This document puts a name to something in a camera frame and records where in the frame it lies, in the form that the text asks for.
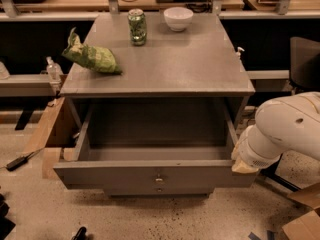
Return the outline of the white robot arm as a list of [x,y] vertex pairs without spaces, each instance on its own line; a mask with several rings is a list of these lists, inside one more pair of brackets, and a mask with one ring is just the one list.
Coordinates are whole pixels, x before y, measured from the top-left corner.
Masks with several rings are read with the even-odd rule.
[[320,160],[320,93],[270,99],[255,113],[255,124],[240,135],[233,151],[234,173],[250,174],[296,151]]

